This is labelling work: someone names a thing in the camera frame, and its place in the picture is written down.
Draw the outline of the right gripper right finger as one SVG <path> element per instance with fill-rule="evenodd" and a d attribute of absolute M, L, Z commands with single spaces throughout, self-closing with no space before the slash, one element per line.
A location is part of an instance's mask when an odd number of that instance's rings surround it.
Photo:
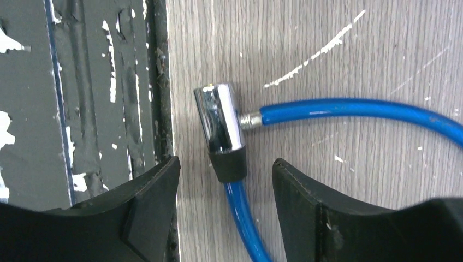
<path fill-rule="evenodd" d="M 282 158 L 272 186 L 288 261 L 462 261 L 462 199 L 375 206 L 310 178 Z"/>

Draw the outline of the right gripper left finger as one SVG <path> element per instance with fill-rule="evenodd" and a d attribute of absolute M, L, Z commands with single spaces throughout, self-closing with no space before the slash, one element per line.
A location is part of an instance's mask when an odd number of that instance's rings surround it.
<path fill-rule="evenodd" d="M 163 261 L 180 168 L 170 157 L 65 210 L 1 204 L 1 261 Z"/>

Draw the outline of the blue cable bike lock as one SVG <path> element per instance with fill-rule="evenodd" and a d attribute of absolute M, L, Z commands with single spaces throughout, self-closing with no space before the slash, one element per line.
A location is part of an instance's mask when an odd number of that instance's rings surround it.
<path fill-rule="evenodd" d="M 462 145 L 462 125 L 439 113 L 409 104 L 361 98 L 321 98 L 261 107 L 239 113 L 231 84 L 196 88 L 195 102 L 217 179 L 224 185 L 236 228 L 252 261 L 270 261 L 252 218 L 244 179 L 248 174 L 243 132 L 260 126 L 289 121 L 362 116 L 412 123 Z"/>

